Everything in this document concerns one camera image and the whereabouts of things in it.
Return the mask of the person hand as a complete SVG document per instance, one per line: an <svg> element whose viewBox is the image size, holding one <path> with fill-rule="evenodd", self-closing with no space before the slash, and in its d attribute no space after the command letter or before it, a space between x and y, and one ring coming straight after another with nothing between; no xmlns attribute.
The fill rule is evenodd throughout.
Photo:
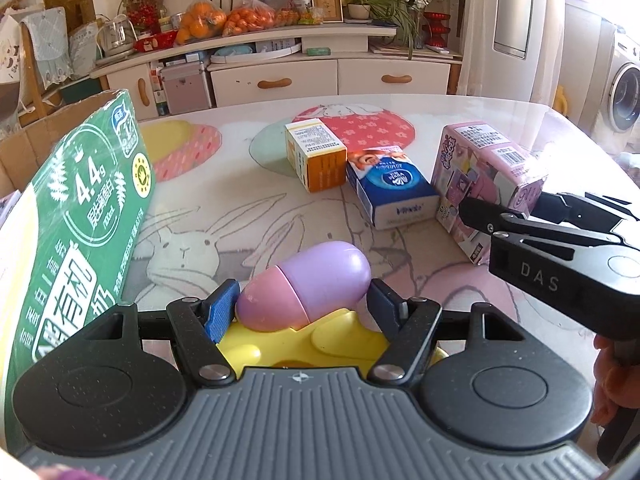
<svg viewBox="0 0 640 480"><path fill-rule="evenodd" d="M608 426L620 408L638 410L640 406L640 368L620 364L614 356L614 344L597 335L593 341L599 350L594 362L594 409L591 421Z"/></svg>

